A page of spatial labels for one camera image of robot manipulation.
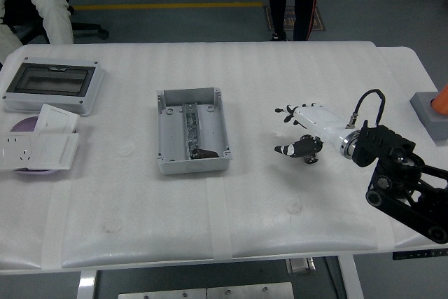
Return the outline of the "robot right hand white shell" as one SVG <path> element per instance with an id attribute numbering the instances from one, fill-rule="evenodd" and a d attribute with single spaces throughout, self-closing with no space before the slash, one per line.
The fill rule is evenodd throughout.
<path id="1" fill-rule="evenodd" d="M 275 109 L 276 113 L 285 115 L 284 122 L 302 127 L 306 134 L 300 140 L 274 150 L 291 158 L 314 156 L 321 151 L 324 144 L 332 144 L 342 156 L 350 159 L 353 155 L 359 131 L 348 126 L 336 113 L 320 105 L 290 106 Z"/>

